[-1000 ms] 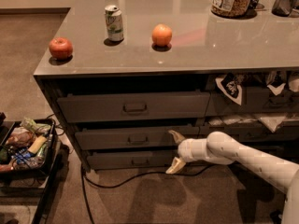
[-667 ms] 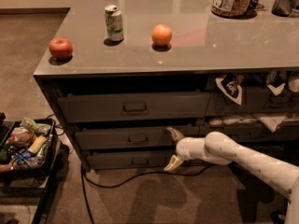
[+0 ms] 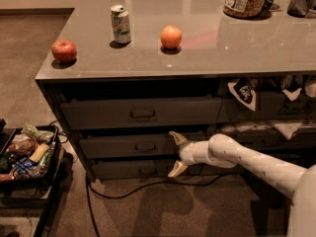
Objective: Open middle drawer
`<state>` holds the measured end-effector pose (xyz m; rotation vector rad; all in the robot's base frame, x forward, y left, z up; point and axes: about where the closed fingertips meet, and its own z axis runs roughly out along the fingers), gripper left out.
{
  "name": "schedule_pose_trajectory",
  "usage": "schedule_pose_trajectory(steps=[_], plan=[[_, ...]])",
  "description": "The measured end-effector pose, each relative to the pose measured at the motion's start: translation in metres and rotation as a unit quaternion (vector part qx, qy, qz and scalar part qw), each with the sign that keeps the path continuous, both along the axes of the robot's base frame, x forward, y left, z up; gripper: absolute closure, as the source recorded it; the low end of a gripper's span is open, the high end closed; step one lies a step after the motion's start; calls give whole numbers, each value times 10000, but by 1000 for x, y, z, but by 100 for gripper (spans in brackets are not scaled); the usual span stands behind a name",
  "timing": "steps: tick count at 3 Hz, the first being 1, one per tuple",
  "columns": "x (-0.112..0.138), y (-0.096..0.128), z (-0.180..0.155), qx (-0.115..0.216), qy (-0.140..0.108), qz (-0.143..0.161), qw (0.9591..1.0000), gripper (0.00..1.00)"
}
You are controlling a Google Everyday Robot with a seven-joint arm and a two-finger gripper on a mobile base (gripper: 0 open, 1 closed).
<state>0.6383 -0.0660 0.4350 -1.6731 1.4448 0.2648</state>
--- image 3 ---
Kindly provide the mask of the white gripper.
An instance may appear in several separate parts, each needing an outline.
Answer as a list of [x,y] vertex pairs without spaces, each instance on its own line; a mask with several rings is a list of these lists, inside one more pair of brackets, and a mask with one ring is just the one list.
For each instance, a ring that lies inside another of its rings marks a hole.
[[170,131],[169,134],[174,138],[175,143],[180,146],[179,156],[180,160],[177,160],[174,164],[172,171],[168,174],[170,178],[178,177],[185,172],[188,166],[197,163],[194,157],[195,144],[176,131]]

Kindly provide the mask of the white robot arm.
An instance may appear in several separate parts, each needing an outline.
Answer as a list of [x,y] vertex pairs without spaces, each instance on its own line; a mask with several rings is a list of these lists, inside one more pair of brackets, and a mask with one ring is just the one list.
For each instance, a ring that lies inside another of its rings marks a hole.
[[225,134],[209,140],[191,141],[175,131],[169,134],[180,147],[169,177],[189,166],[207,164],[219,168],[241,165],[291,200],[286,237],[316,236],[316,166],[303,168],[247,148]]

